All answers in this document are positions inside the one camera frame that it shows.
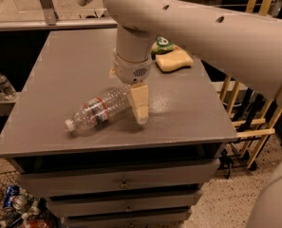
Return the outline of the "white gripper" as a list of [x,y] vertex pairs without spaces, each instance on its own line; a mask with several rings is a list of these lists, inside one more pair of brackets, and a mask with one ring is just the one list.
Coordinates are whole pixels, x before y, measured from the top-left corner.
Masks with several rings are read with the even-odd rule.
[[113,65],[109,70],[109,77],[118,77],[124,84],[132,85],[128,99],[138,124],[145,124],[148,120],[148,85],[141,82],[149,76],[151,65],[151,59],[140,63],[128,62],[113,49]]

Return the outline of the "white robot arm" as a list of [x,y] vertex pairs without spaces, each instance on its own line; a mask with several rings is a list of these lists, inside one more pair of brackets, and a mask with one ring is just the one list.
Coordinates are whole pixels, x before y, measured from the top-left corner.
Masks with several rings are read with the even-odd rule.
[[282,20],[179,0],[103,0],[117,22],[114,65],[126,84],[161,35],[282,107]]

